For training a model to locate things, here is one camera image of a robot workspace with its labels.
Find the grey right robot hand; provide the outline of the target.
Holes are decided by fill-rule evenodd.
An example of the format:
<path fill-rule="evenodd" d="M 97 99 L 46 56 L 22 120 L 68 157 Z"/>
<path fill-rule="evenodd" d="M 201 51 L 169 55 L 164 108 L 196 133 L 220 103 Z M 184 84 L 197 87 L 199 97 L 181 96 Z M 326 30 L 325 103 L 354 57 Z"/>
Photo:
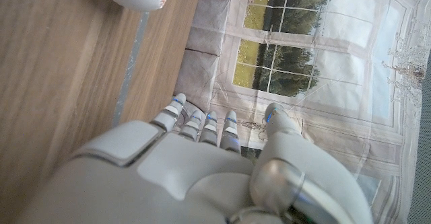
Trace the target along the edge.
<path fill-rule="evenodd" d="M 179 133 L 178 94 L 151 122 L 131 121 L 80 147 L 17 223 L 371 223 L 353 175 L 305 139 L 284 108 L 265 111 L 267 142 L 243 157 L 237 119 L 222 132 L 194 113 Z"/>

